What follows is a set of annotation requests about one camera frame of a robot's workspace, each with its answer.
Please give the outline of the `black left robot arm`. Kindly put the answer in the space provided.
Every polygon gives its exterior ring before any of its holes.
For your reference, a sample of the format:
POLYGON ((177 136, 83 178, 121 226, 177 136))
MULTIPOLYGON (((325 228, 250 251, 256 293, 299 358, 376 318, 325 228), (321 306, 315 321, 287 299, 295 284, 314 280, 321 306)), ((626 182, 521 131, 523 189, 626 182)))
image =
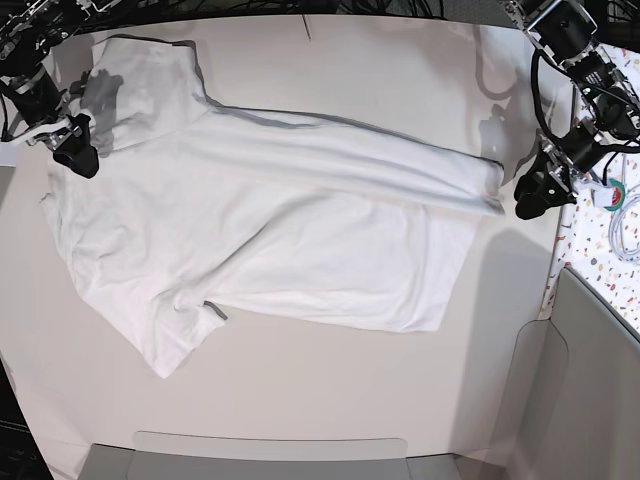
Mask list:
POLYGON ((592 170, 605 157, 639 151, 639 97, 596 39, 597 24, 577 1, 504 1, 502 9, 534 46, 530 83, 541 129, 539 149, 515 191, 523 220, 573 204, 581 188, 612 189, 608 175, 592 170), (565 76, 589 116, 563 136, 552 132, 542 108, 539 67, 565 76))

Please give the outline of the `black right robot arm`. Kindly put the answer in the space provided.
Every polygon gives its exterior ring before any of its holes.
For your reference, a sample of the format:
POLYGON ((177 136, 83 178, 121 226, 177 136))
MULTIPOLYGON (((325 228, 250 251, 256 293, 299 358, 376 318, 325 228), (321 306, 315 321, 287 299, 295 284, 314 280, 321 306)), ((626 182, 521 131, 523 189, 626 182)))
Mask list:
POLYGON ((44 144, 53 160, 90 179, 99 158, 90 141, 90 118, 69 112, 61 91, 43 65, 50 50, 107 7, 97 1, 29 1, 1 25, 1 106, 11 102, 26 130, 13 137, 4 123, 3 145, 44 144))

